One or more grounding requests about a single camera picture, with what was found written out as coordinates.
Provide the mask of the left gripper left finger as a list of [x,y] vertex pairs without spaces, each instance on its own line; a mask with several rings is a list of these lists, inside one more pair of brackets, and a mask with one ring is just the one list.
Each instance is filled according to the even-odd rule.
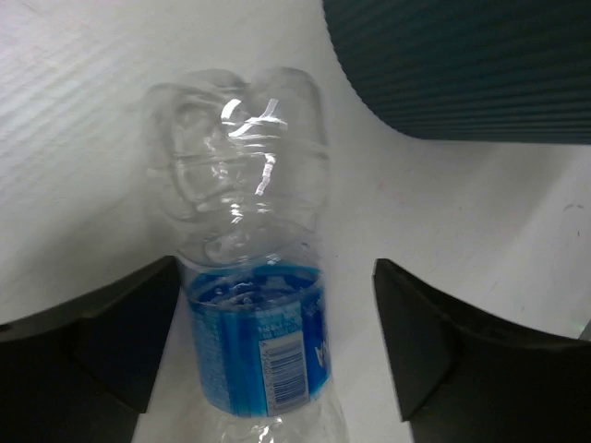
[[4,442],[129,442],[147,412],[180,290],[161,257],[1,326]]

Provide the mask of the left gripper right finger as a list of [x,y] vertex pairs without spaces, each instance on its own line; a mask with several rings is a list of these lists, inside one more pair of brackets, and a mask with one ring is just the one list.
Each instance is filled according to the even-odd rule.
[[373,286],[415,442],[586,442],[590,344],[496,317],[386,258]]

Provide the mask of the blue label bottle white cap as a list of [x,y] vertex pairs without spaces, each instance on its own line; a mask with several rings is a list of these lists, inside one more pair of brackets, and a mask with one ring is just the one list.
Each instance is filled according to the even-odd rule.
[[318,225],[320,90],[279,67],[152,86],[142,132],[154,234],[175,257],[206,406],[202,442],[345,442]]

